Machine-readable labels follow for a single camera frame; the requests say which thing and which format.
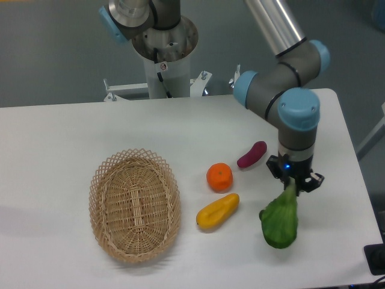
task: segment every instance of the toy vegetable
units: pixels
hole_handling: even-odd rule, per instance
[[[238,167],[244,169],[255,164],[267,151],[267,144],[264,141],[257,141],[253,147],[241,157],[236,163]]]
[[[297,237],[297,191],[290,184],[286,190],[259,213],[266,242],[277,249],[289,247]]]
[[[201,229],[211,229],[226,221],[237,209],[238,194],[228,194],[204,207],[197,215],[197,223]]]

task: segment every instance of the yellow pepper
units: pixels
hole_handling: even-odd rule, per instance
[[[238,194],[228,194],[204,207],[197,215],[197,223],[201,229],[211,229],[226,221],[237,209]]]

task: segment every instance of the orange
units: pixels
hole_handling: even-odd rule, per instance
[[[233,184],[233,172],[224,163],[213,164],[206,174],[210,188],[216,192],[227,190]]]

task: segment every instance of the wicker basket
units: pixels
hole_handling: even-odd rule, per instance
[[[108,158],[91,182],[90,217],[96,240],[114,258],[137,263],[165,251],[180,225],[169,165],[144,149]]]

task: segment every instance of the plastic fruit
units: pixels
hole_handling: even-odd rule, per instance
[[[211,229],[226,221],[237,209],[238,194],[228,194],[204,207],[197,215],[197,223],[201,229]]]
[[[233,184],[233,172],[224,163],[213,164],[206,174],[207,182],[216,192],[227,190]]]

